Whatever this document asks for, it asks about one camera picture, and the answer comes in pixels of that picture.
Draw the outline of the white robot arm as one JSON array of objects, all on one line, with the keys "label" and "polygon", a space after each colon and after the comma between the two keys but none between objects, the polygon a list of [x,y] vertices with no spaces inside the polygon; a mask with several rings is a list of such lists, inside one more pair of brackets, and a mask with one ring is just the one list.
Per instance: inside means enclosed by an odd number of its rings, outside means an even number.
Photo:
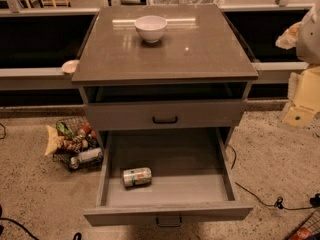
[{"label": "white robot arm", "polygon": [[303,19],[286,29],[275,42],[282,49],[296,49],[296,56],[307,64],[301,73],[289,78],[288,99],[281,123],[290,127],[307,126],[320,112],[320,2]]}]

